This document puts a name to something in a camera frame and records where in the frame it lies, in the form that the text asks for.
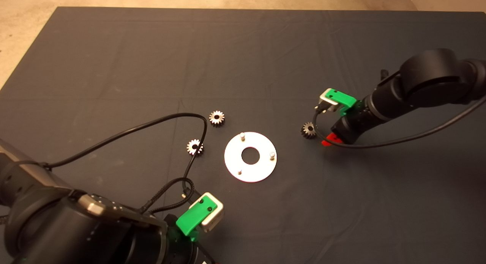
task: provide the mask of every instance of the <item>metal disc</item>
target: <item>metal disc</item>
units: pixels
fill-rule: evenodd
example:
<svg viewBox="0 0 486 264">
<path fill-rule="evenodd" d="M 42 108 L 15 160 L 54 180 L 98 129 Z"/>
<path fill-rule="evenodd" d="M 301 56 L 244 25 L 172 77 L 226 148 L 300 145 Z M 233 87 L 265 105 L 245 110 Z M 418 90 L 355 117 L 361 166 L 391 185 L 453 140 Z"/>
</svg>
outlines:
<svg viewBox="0 0 486 264">
<path fill-rule="evenodd" d="M 247 164 L 241 154 L 246 148 L 255 148 L 260 159 L 255 164 Z M 276 165 L 276 150 L 273 143 L 256 132 L 242 132 L 234 136 L 226 145 L 224 163 L 236 179 L 245 182 L 262 181 L 272 174 Z"/>
</svg>

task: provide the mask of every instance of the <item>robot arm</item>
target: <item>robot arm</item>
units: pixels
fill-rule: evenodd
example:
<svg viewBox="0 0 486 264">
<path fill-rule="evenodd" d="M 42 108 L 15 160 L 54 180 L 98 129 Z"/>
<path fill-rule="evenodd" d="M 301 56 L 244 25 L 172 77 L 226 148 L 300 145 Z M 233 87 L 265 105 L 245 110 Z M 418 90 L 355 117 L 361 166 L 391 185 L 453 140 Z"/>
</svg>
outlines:
<svg viewBox="0 0 486 264">
<path fill-rule="evenodd" d="M 0 140 L 0 204 L 10 207 L 5 247 L 14 264 L 215 264 L 175 216 L 160 220 L 73 189 L 29 160 Z"/>
<path fill-rule="evenodd" d="M 343 143 L 353 144 L 367 130 L 419 107 L 468 104 L 485 95 L 486 61 L 457 60 L 448 49 L 428 50 L 408 59 L 373 93 L 354 102 L 331 130 Z M 321 101 L 317 113 L 332 105 Z"/>
</svg>

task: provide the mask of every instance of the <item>small spur gear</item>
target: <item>small spur gear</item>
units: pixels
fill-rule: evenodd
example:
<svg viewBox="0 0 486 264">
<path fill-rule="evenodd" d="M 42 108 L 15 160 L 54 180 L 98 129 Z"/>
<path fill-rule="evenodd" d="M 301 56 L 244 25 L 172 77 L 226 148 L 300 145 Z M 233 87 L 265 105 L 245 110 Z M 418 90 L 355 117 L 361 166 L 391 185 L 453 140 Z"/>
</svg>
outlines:
<svg viewBox="0 0 486 264">
<path fill-rule="evenodd" d="M 210 122 L 213 126 L 221 126 L 224 124 L 224 113 L 219 110 L 215 110 L 210 114 Z"/>
<path fill-rule="evenodd" d="M 302 136 L 304 136 L 304 138 L 314 138 L 316 136 L 314 125 L 311 122 L 305 123 L 300 129 L 300 133 L 302 133 Z"/>
<path fill-rule="evenodd" d="M 201 142 L 198 139 L 189 141 L 189 143 L 187 144 L 187 152 L 191 155 L 196 154 L 196 148 L 199 145 L 199 143 Z M 197 152 L 198 155 L 203 152 L 203 148 L 204 148 L 204 144 L 202 144 L 201 147 L 199 148 L 199 151 Z"/>
</svg>

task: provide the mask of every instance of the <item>black cable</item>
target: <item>black cable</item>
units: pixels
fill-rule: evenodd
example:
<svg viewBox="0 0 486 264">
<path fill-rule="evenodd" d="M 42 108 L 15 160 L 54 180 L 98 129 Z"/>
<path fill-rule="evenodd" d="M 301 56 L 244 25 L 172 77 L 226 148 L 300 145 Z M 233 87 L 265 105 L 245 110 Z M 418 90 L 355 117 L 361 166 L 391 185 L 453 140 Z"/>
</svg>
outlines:
<svg viewBox="0 0 486 264">
<path fill-rule="evenodd" d="M 103 146 L 105 146 L 105 145 L 107 145 L 107 144 L 109 144 L 109 143 L 111 143 L 111 142 L 113 142 L 113 141 L 115 141 L 119 138 L 127 136 L 128 134 L 131 134 L 133 132 L 136 132 L 136 131 L 139 131 L 139 130 L 142 130 L 142 129 L 146 129 L 148 127 L 154 126 L 155 124 L 160 124 L 162 122 L 165 122 L 165 121 L 168 121 L 168 120 L 171 120 L 171 119 L 175 119 L 175 118 L 180 118 L 180 117 L 194 117 L 194 118 L 199 118 L 199 119 L 203 120 L 203 123 L 204 123 L 203 134 L 201 135 L 201 139 L 199 140 L 200 143 L 197 146 L 196 152 L 195 152 L 195 153 L 198 153 L 199 149 L 201 148 L 201 145 L 203 145 L 204 138 L 206 137 L 206 132 L 208 130 L 208 121 L 206 120 L 206 118 L 204 116 L 202 116 L 200 114 L 190 113 L 190 112 L 182 112 L 182 113 L 175 113 L 175 114 L 167 115 L 167 116 L 158 118 L 156 120 L 152 120 L 152 121 L 146 122 L 144 124 L 140 124 L 139 126 L 134 126 L 131 129 L 127 129 L 127 130 L 119 132 L 119 133 L 117 133 L 117 134 L 115 134 L 115 135 L 113 135 L 109 138 L 106 138 L 105 140 L 103 140 L 103 141 L 91 146 L 90 148 L 87 148 L 87 149 L 85 149 L 85 150 L 83 150 L 83 151 L 81 151 L 81 152 L 79 152 L 75 155 L 72 155 L 71 157 L 68 157 L 68 158 L 61 160 L 59 162 L 43 163 L 42 166 L 46 169 L 51 170 L 55 167 L 66 165 L 70 162 L 74 162 L 75 160 L 78 160 L 81 157 L 86 156 L 87 154 L 89 154 L 89 153 L 91 153 L 91 152 L 93 152 L 93 151 L 95 151 L 99 148 L 102 148 Z M 169 181 L 168 183 L 166 183 L 155 195 L 153 195 L 153 197 L 149 201 L 147 201 L 147 203 L 144 204 L 144 206 L 142 206 L 139 209 L 139 211 L 141 213 L 146 212 L 148 210 L 148 208 L 151 207 L 151 205 L 153 205 L 153 203 L 155 203 L 156 200 L 158 200 L 163 195 L 163 193 L 165 193 L 172 185 L 174 185 L 175 183 L 177 183 L 179 181 L 182 181 L 185 193 L 187 193 L 187 187 L 185 185 L 186 182 L 188 182 L 191 186 L 191 189 L 189 190 L 189 193 L 187 193 L 186 198 L 184 200 L 181 200 L 181 201 L 175 203 L 175 204 L 170 204 L 168 206 L 157 208 L 156 212 L 174 209 L 174 208 L 179 207 L 179 206 L 183 205 L 184 203 L 188 202 L 190 200 L 191 196 L 194 193 L 194 183 L 193 183 L 193 181 L 188 179 L 187 176 L 189 174 L 189 170 L 191 169 L 191 166 L 194 163 L 195 158 L 196 158 L 196 155 L 193 155 L 193 157 L 189 161 L 189 163 L 186 167 L 186 170 L 184 171 L 184 177 L 173 179 L 172 181 Z"/>
<path fill-rule="evenodd" d="M 170 205 L 166 205 L 166 206 L 163 206 L 163 207 L 158 207 L 158 208 L 155 208 L 153 210 L 150 210 L 150 213 L 156 213 L 156 212 L 161 212 L 161 211 L 165 211 L 165 210 L 170 210 L 170 209 L 174 209 L 174 208 L 177 208 L 179 206 L 182 206 L 184 203 L 188 202 L 191 198 L 191 196 L 193 195 L 194 193 L 194 182 L 191 181 L 190 179 L 186 178 L 186 177 L 181 177 L 181 178 L 176 178 L 176 179 L 173 179 L 172 181 L 169 181 L 168 183 L 166 183 L 163 188 L 161 188 L 155 195 L 153 195 L 153 197 L 147 202 L 144 204 L 144 206 L 142 206 L 138 211 L 139 213 L 143 214 L 145 212 L 147 212 L 147 210 L 165 193 L 167 192 L 167 190 L 172 186 L 174 185 L 175 183 L 179 182 L 179 181 L 182 181 L 183 183 L 186 183 L 188 182 L 189 183 L 189 186 L 191 186 L 191 189 L 189 191 L 189 193 L 186 195 L 186 197 L 177 202 L 177 203 L 174 203 L 174 204 L 170 204 Z"/>
<path fill-rule="evenodd" d="M 345 143 L 336 143 L 335 141 L 331 141 L 331 140 L 327 139 L 325 136 L 322 135 L 322 133 L 319 131 L 319 129 L 317 127 L 317 117 L 319 116 L 319 114 L 321 114 L 320 112 L 316 112 L 314 114 L 314 117 L 312 118 L 312 124 L 314 124 L 314 130 L 316 131 L 316 134 L 319 137 L 321 137 L 324 141 L 326 141 L 326 142 L 328 142 L 332 145 L 338 146 L 340 148 L 354 148 L 354 149 L 380 148 L 382 146 L 396 145 L 397 143 L 404 143 L 404 142 L 407 142 L 407 141 L 413 141 L 413 140 L 416 140 L 418 138 L 423 138 L 423 137 L 432 135 L 436 132 L 439 132 L 442 129 L 445 129 L 446 127 L 451 126 L 452 124 L 456 123 L 458 120 L 461 120 L 462 118 L 466 117 L 471 112 L 476 110 L 478 107 L 483 105 L 484 102 L 486 102 L 486 95 L 483 96 L 481 99 L 479 99 L 474 105 L 471 105 L 470 107 L 468 107 L 466 110 L 464 110 L 460 114 L 457 114 L 456 117 L 453 117 L 452 119 L 448 120 L 444 124 L 441 124 L 440 126 L 437 126 L 433 129 L 429 129 L 428 131 L 418 133 L 418 134 L 415 134 L 415 135 L 412 135 L 412 136 L 399 138 L 399 139 L 392 140 L 392 141 L 386 141 L 384 143 L 375 143 L 375 144 L 371 144 L 371 145 L 347 145 Z"/>
<path fill-rule="evenodd" d="M 152 121 L 149 121 L 149 122 L 146 122 L 144 124 L 140 124 L 139 126 L 134 126 L 132 127 L 131 129 L 127 129 L 125 131 L 122 131 L 118 134 L 115 134 L 109 138 L 106 138 L 105 140 L 91 146 L 90 148 L 87 148 L 75 155 L 72 155 L 71 157 L 68 157 L 64 160 L 61 160 L 59 162 L 53 162 L 53 163 L 46 163 L 44 164 L 44 167 L 46 169 L 53 169 L 55 167 L 59 167 L 59 166 L 63 166 L 63 165 L 66 165 L 70 162 L 74 162 L 75 160 L 78 160 L 79 158 L 81 157 L 84 157 L 86 156 L 87 154 L 99 149 L 99 148 L 102 148 L 103 146 L 119 139 L 119 138 L 122 138 L 124 136 L 127 136 L 128 134 L 131 134 L 133 132 L 136 132 L 136 131 L 139 131 L 139 130 L 142 130 L 142 129 L 146 129 L 147 127 L 151 127 L 155 124 L 160 124 L 162 122 L 165 122 L 167 120 L 171 120 L 171 119 L 175 119 L 175 118 L 180 118 L 180 117 L 194 117 L 194 118 L 199 118 L 199 119 L 202 119 L 204 121 L 204 132 L 201 136 L 201 140 L 200 140 L 200 145 L 202 145 L 203 141 L 204 141 L 204 137 L 206 135 L 206 130 L 207 130 L 207 126 L 208 126 L 208 123 L 205 119 L 204 116 L 202 115 L 199 115 L 199 114 L 196 114 L 196 113 L 190 113 L 190 112 L 182 112 L 182 113 L 174 113 L 174 114 L 171 114 L 171 115 L 167 115 L 167 116 L 164 116 L 164 117 L 161 117 L 161 118 L 158 118 L 158 119 L 155 119 L 155 120 L 152 120 Z M 191 165 L 193 163 L 193 159 L 189 162 L 188 164 L 188 167 L 186 168 L 186 172 L 184 173 L 185 176 L 187 176 L 187 172 L 189 171 L 189 169 L 191 168 Z"/>
</svg>

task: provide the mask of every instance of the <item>table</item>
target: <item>table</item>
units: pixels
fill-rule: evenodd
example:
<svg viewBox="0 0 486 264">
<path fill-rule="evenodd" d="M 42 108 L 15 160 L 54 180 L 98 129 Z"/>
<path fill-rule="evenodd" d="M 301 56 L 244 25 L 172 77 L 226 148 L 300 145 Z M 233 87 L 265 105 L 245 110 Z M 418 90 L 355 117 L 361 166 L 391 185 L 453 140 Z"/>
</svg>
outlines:
<svg viewBox="0 0 486 264">
<path fill-rule="evenodd" d="M 322 148 L 299 133 L 325 89 L 362 98 L 380 69 L 438 47 L 486 58 L 484 39 L 484 13 L 58 8 L 0 91 L 0 137 L 52 162 L 166 114 L 222 110 L 226 124 L 208 130 L 189 175 L 225 204 L 201 240 L 219 262 L 484 263 L 485 107 L 387 148 Z M 359 142 L 414 134 L 464 108 L 417 110 Z M 201 128 L 167 122 L 55 172 L 138 207 L 181 176 Z M 262 182 L 238 181 L 224 165 L 242 131 L 278 152 Z M 179 199 L 174 188 L 156 205 Z M 0 259 L 10 259 L 3 249 Z"/>
</svg>

